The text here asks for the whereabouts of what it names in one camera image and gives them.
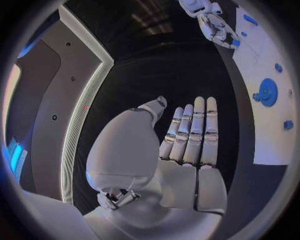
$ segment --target blue light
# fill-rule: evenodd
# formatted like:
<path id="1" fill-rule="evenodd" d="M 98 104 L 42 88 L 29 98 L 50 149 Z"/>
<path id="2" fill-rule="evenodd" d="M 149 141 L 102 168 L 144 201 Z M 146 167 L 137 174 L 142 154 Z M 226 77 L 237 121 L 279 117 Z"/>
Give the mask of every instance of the blue light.
<path id="1" fill-rule="evenodd" d="M 11 161 L 10 161 L 10 167 L 13 173 L 16 171 L 18 160 L 23 152 L 23 149 L 20 145 L 17 145 L 13 151 Z"/>

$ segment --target led light strip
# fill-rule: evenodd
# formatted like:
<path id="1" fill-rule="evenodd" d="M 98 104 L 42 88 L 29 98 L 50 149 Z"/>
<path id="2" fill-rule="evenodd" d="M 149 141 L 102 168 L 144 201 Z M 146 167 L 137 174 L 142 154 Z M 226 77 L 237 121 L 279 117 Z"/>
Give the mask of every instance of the led light strip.
<path id="1" fill-rule="evenodd" d="M 83 26 L 79 20 L 65 7 L 59 7 L 60 20 L 101 60 L 100 65 L 87 82 L 74 108 L 65 134 L 61 156 L 61 196 L 64 203 L 73 204 L 73 166 L 78 139 L 91 106 L 101 84 L 114 65 L 114 60 Z"/>

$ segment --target blue gear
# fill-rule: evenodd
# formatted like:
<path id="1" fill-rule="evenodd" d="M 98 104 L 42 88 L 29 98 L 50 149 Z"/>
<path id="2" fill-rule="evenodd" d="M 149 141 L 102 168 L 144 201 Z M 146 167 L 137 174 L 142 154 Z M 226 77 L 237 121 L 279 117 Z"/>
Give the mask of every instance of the blue gear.
<path id="1" fill-rule="evenodd" d="M 253 94 L 253 99 L 261 102 L 266 107 L 273 106 L 278 98 L 278 88 L 276 83 L 270 79 L 265 78 L 259 87 L 259 93 Z"/>

